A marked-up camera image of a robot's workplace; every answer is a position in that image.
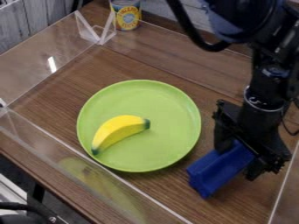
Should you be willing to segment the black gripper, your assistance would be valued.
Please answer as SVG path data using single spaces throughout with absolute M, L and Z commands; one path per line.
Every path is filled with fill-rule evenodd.
M 293 157 L 278 131 L 285 106 L 259 108 L 247 101 L 239 106 L 218 100 L 217 107 L 213 118 L 218 153 L 230 151 L 239 140 L 257 156 L 245 170 L 246 179 L 254 181 L 266 172 L 281 172 Z

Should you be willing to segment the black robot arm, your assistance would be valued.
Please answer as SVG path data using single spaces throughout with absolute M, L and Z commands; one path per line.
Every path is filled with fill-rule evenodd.
M 253 49 L 243 104 L 219 100 L 213 118 L 217 151 L 225 153 L 234 141 L 242 142 L 254 154 L 245 175 L 255 180 L 265 172 L 278 173 L 293 157 L 278 127 L 299 100 L 299 10 L 286 0 L 199 1 L 218 37 Z

